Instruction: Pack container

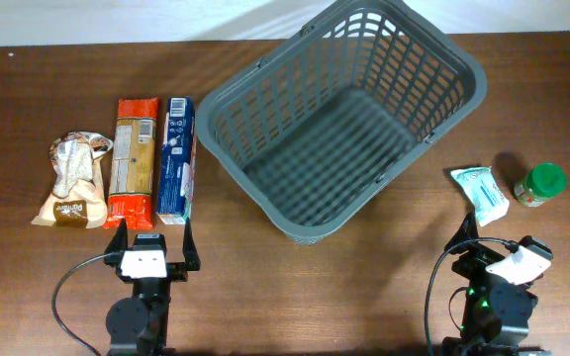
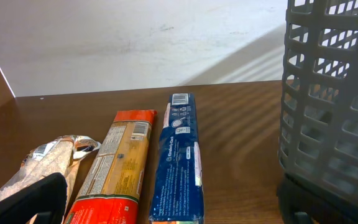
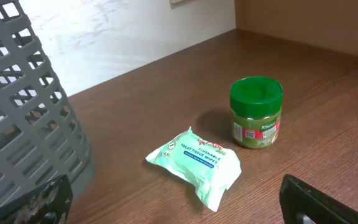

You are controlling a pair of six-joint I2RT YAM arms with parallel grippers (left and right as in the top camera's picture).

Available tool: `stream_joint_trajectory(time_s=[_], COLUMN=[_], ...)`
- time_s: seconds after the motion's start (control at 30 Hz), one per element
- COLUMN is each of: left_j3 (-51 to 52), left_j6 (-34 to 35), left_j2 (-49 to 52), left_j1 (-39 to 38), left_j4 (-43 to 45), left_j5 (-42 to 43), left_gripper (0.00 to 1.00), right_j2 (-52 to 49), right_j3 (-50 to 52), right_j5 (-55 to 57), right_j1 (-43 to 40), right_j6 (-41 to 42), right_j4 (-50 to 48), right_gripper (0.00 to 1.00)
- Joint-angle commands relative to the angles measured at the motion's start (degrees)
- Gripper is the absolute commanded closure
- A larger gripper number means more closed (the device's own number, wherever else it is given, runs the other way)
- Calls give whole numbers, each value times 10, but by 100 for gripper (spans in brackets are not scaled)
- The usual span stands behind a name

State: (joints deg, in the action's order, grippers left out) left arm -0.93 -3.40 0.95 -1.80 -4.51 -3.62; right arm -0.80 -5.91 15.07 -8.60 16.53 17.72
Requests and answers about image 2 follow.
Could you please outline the blue tissue pack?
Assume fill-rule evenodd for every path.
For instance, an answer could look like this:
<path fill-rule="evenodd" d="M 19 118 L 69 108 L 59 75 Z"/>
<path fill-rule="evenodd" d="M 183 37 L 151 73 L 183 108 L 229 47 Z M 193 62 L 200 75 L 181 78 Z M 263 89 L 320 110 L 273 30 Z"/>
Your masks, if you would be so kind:
<path fill-rule="evenodd" d="M 204 194 L 195 96 L 170 95 L 159 138 L 149 223 L 203 223 Z"/>

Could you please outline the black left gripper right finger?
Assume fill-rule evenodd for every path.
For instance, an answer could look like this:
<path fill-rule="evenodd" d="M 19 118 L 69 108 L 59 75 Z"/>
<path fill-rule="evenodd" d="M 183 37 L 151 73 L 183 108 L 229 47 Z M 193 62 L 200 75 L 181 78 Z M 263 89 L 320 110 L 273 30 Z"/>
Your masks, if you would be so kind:
<path fill-rule="evenodd" d="M 285 224 L 358 223 L 358 206 L 302 178 L 285 174 L 277 188 Z"/>

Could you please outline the orange pasta packet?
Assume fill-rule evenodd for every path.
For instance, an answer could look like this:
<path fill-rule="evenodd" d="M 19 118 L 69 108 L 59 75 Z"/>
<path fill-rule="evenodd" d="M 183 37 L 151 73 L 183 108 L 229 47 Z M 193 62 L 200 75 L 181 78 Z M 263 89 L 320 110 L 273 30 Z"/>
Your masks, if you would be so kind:
<path fill-rule="evenodd" d="M 118 111 L 65 224 L 135 224 L 155 110 Z"/>

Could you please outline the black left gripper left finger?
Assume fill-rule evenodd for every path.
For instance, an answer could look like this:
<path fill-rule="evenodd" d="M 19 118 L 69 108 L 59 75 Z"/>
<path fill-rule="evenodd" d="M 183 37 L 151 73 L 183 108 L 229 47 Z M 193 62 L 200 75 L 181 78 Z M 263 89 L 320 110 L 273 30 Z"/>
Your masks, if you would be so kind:
<path fill-rule="evenodd" d="M 0 223 L 61 223 L 67 202 L 67 182 L 60 173 L 42 180 L 0 201 Z"/>

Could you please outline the grey plastic basket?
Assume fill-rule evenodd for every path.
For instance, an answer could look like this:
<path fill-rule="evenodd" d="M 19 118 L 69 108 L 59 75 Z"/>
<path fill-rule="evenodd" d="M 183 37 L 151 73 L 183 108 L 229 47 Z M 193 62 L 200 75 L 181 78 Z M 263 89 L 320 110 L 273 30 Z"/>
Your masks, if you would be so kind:
<path fill-rule="evenodd" d="M 280 165 L 358 206 L 358 0 L 289 0 L 286 22 Z"/>

